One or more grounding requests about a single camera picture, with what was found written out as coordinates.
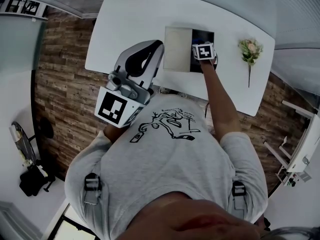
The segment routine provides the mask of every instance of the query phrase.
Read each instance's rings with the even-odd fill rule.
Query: person
[[[268,203],[261,162],[212,62],[200,64],[215,137],[192,100],[158,94],[129,128],[109,124],[70,164],[65,194],[100,239],[256,240],[264,234],[252,224]],[[98,179],[95,188],[88,175]]]

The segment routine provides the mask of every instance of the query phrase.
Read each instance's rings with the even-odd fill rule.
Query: pink rose
[[[248,49],[250,50],[250,52],[252,53],[252,54],[255,54],[256,53],[256,46],[253,44],[253,43],[249,43],[248,44]]]

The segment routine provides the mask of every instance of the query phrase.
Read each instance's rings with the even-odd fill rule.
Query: gray t-shirt
[[[84,203],[91,172],[102,184],[97,205]],[[244,184],[246,195],[234,198],[234,181]],[[116,239],[145,205],[170,192],[211,200],[252,223],[268,202],[249,137],[231,132],[219,144],[201,108],[177,95],[155,96],[114,144],[101,131],[72,161],[65,180],[71,206],[101,239]]]

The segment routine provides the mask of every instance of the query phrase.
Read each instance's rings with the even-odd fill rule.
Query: skin
[[[238,113],[210,61],[200,64],[215,137],[220,141],[227,133],[241,131]],[[103,132],[114,143],[126,130],[108,125]],[[263,234],[259,227],[232,216],[212,201],[171,192],[147,204],[117,240],[258,240]]]

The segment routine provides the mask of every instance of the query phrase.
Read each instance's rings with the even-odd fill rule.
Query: floor
[[[64,178],[73,158],[95,138],[105,123],[94,116],[100,86],[106,74],[85,70],[85,61],[93,31],[91,19],[78,19],[51,9],[42,42],[38,70],[35,73],[35,118],[50,120],[52,139],[40,136],[42,154],[55,165],[57,175]],[[189,97],[205,110],[207,101]],[[263,145],[276,148],[285,136],[285,149],[292,153],[303,133],[304,120],[282,100],[311,110],[299,94],[274,74],[270,74],[263,100],[255,117],[239,112],[243,131],[249,135],[262,163],[268,191],[278,182],[275,173],[281,164]],[[206,123],[213,132],[210,112]]]

